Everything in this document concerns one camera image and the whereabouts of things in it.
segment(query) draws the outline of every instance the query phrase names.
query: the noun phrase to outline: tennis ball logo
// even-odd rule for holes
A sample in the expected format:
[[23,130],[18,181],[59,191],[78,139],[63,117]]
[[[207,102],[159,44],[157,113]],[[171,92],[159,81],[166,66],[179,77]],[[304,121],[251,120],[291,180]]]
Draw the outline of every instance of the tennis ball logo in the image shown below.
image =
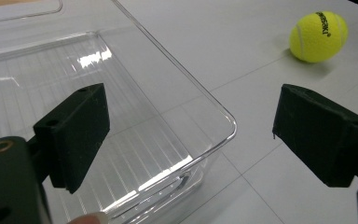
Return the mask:
[[315,12],[303,17],[293,28],[290,50],[299,60],[318,63],[336,55],[347,37],[347,24],[338,14]]
[[328,21],[327,18],[325,17],[325,15],[322,12],[315,12],[316,15],[318,15],[321,18],[321,22],[322,22],[322,34],[327,35],[328,37],[330,37],[330,33],[328,33]]

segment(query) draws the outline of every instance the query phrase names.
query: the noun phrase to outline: white table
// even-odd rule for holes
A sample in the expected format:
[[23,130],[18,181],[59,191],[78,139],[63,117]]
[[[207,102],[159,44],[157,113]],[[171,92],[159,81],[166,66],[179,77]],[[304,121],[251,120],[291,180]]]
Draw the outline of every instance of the white table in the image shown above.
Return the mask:
[[[201,189],[155,223],[358,223],[358,179],[349,189],[328,188],[271,132],[283,83],[315,90],[358,114],[357,5],[346,0],[120,2],[239,124]],[[297,20],[320,10],[346,20],[347,44],[331,60],[301,63],[288,49],[288,36]]]

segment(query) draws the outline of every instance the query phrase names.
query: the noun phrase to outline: clear plastic container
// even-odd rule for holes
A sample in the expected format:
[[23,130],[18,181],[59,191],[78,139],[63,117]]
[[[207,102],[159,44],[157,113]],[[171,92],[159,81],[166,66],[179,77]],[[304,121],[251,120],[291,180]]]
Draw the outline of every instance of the clear plastic container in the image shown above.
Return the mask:
[[62,0],[57,11],[0,21],[0,137],[30,139],[58,103],[101,82],[111,131],[76,193],[45,181],[54,223],[96,211],[110,223],[147,222],[195,189],[236,133],[118,1]]

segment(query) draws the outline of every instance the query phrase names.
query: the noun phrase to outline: finger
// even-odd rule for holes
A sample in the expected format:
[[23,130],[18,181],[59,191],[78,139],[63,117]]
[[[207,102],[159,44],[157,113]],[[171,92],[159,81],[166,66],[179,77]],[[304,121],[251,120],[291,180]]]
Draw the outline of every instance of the finger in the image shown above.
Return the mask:
[[108,224],[108,218],[103,212],[91,213],[82,217],[77,217],[68,224]]

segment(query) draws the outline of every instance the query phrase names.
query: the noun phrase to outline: grout line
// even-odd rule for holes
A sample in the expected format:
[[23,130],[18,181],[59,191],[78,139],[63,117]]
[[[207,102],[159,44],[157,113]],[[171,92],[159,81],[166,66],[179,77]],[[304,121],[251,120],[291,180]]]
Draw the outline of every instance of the grout line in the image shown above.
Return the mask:
[[345,91],[344,93],[342,93],[342,95],[338,96],[337,101],[342,99],[343,97],[345,97],[347,95],[347,93],[351,92],[352,90],[354,90],[356,87],[358,87],[358,83],[356,85],[354,85],[352,88],[350,88],[349,90]]
[[273,148],[269,153],[267,153],[263,158],[261,158],[259,161],[257,161],[255,164],[253,164],[251,167],[249,167],[246,171],[244,171],[243,173],[241,173],[241,175],[244,175],[246,172],[250,171],[254,166],[256,166],[259,162],[261,162],[264,158],[266,158],[269,154],[271,154],[273,151],[275,151],[275,149],[277,149],[278,147],[281,146],[281,144],[283,144],[283,142],[280,142],[279,145],[277,145],[275,148]]
[[230,84],[230,83],[232,83],[232,82],[237,81],[237,80],[240,79],[240,78],[243,78],[243,77],[246,77],[246,76],[248,76],[248,75],[251,75],[253,72],[255,72],[255,71],[257,71],[257,70],[260,70],[260,69],[262,69],[262,68],[264,68],[264,67],[267,67],[267,66],[269,66],[270,64],[275,63],[275,62],[279,61],[280,59],[283,59],[283,58],[286,58],[286,57],[289,57],[289,55],[285,54],[285,55],[283,55],[282,57],[280,57],[280,58],[278,58],[278,59],[275,59],[275,60],[273,60],[273,61],[271,61],[271,62],[269,62],[269,63],[266,63],[266,64],[264,64],[264,65],[262,65],[262,66],[260,66],[260,67],[257,67],[256,69],[254,69],[254,70],[252,70],[252,71],[250,71],[250,72],[248,72],[248,73],[246,73],[246,74],[244,74],[244,75],[242,75],[242,76],[240,76],[240,77],[236,77],[236,78],[230,80],[230,81],[227,82],[227,83],[224,83],[224,84],[222,84],[222,85],[220,85],[220,86],[217,86],[217,87],[215,87],[215,88],[213,88],[213,89],[210,89],[210,90],[208,90],[208,92],[212,92],[212,91],[215,91],[215,90],[217,90],[217,89],[220,89],[220,88],[226,86],[227,84]]
[[264,200],[264,198],[260,195],[260,193],[258,193],[258,191],[252,186],[252,184],[245,178],[245,176],[243,176],[243,179],[245,179],[245,181],[249,184],[249,186],[255,191],[255,193],[260,197],[261,200],[263,200],[263,202],[266,204],[266,206],[268,206],[268,208],[275,214],[275,216],[281,221],[282,224],[284,224],[283,220],[278,216],[278,214],[271,208],[271,206],[269,206],[269,204],[266,202],[266,200]]
[[222,188],[221,190],[219,190],[217,193],[215,193],[214,196],[212,196],[210,199],[208,199],[205,203],[203,203],[202,205],[200,205],[199,207],[197,207],[196,209],[194,209],[194,211],[192,211],[190,214],[188,214],[182,221],[180,221],[179,223],[183,223],[188,217],[190,217],[191,215],[193,215],[194,213],[196,213],[198,210],[200,210],[202,208],[203,205],[205,205],[206,203],[208,203],[210,200],[212,200],[213,198],[215,198],[218,194],[220,194],[223,190],[225,190],[226,188],[228,188],[228,186],[230,186],[232,183],[234,183],[235,181],[237,181],[239,178],[244,178],[242,175],[239,175],[237,178],[235,178],[233,181],[229,182],[224,188]]
[[226,156],[225,152],[222,150],[222,155],[226,158],[226,160],[234,167],[234,169],[241,175],[241,171],[237,169],[237,167],[232,163],[232,161]]

